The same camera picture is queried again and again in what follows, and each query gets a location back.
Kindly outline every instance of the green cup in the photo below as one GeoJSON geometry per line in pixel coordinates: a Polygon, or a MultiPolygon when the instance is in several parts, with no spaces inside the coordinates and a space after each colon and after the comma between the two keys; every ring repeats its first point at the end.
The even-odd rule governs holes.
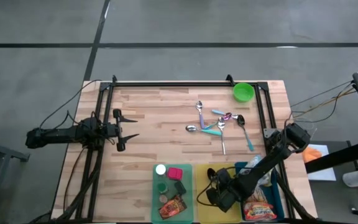
{"type": "Polygon", "coordinates": [[[238,102],[248,102],[255,95],[254,87],[248,83],[237,83],[233,88],[233,95],[238,102]]]}

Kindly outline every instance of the silver spoon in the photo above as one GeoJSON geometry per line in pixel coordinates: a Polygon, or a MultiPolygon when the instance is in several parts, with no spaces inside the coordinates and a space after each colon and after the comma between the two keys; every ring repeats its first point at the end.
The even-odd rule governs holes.
{"type": "Polygon", "coordinates": [[[222,117],[218,119],[218,128],[221,130],[221,134],[222,134],[221,141],[222,141],[223,154],[226,155],[226,148],[224,147],[224,141],[223,141],[224,119],[222,117]]]}
{"type": "Polygon", "coordinates": [[[198,129],[198,128],[197,128],[196,126],[194,126],[194,125],[188,125],[188,126],[186,126],[186,131],[188,131],[188,132],[202,131],[202,132],[204,132],[204,133],[214,134],[214,135],[217,135],[217,136],[221,136],[221,135],[222,135],[222,132],[220,132],[220,131],[198,129]]]}
{"type": "Polygon", "coordinates": [[[201,129],[205,128],[204,125],[204,118],[203,118],[203,114],[201,113],[201,109],[203,109],[203,103],[199,100],[196,103],[196,108],[198,109],[198,112],[200,114],[200,125],[201,125],[201,129]]]}

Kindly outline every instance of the butcher block tabletop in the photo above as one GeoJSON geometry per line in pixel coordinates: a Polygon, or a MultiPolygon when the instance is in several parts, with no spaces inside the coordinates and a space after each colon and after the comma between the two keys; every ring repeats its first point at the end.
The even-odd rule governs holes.
{"type": "MultiPolygon", "coordinates": [[[[281,80],[264,82],[268,83],[277,127],[281,129],[291,111],[284,82],[281,80]]],[[[81,92],[76,121],[91,116],[96,106],[99,85],[100,82],[91,83],[81,92]]],[[[265,119],[267,126],[270,127],[264,92],[260,92],[265,119]]],[[[100,118],[103,117],[106,95],[100,118]]],[[[257,154],[265,156],[256,99],[254,97],[247,103],[238,103],[232,95],[231,87],[114,87],[109,116],[111,123],[115,123],[112,109],[116,108],[122,110],[125,118],[138,121],[121,123],[122,135],[139,135],[128,140],[126,150],[123,152],[117,152],[116,146],[106,141],[94,222],[150,222],[154,164],[246,162],[257,154]],[[195,107],[198,100],[203,103],[205,125],[212,124],[219,118],[219,115],[211,112],[212,109],[242,114],[246,120],[245,127],[254,145],[254,151],[249,150],[243,130],[233,119],[226,121],[224,128],[226,155],[223,155],[219,136],[199,131],[189,133],[185,129],[187,125],[200,126],[199,114],[195,107]]],[[[63,213],[63,196],[71,170],[81,150],[81,144],[68,146],[52,218],[57,218],[63,213]]],[[[68,188],[67,205],[80,190],[85,158],[86,152],[83,152],[68,188]]],[[[312,216],[317,217],[302,156],[292,154],[284,163],[291,191],[302,206],[312,216]]],[[[285,199],[283,194],[281,195],[287,213],[285,199]]],[[[90,191],[85,198],[83,216],[86,216],[88,211],[89,196],[90,191]]],[[[194,222],[198,221],[196,206],[195,201],[194,222]]]]}

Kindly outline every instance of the gray floor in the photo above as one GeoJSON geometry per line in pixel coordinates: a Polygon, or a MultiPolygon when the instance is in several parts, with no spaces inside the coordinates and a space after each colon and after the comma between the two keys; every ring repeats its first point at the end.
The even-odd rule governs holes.
{"type": "MultiPolygon", "coordinates": [[[[102,5],[103,0],[0,1],[0,43],[92,42],[102,5]]],[[[358,1],[113,0],[101,41],[358,42],[358,1]]],[[[11,164],[0,193],[0,223],[29,222],[51,209],[66,146],[28,150],[25,134],[79,89],[89,54],[90,49],[0,49],[0,144],[32,154],[27,164],[11,164]]],[[[235,79],[285,80],[294,104],[350,80],[354,72],[358,48],[99,49],[91,79],[114,74],[120,80],[222,80],[230,73],[235,79]]],[[[72,114],[75,108],[76,100],[67,106],[72,114]]],[[[323,118],[331,110],[325,106],[306,118],[323,118]]],[[[334,115],[316,128],[313,140],[357,143],[358,96],[340,99],[334,115]]],[[[316,186],[321,218],[348,217],[345,207],[333,209],[324,201],[324,183],[316,186]]],[[[335,187],[350,191],[340,183],[335,187]]],[[[338,200],[357,204],[356,196],[338,200]]]]}

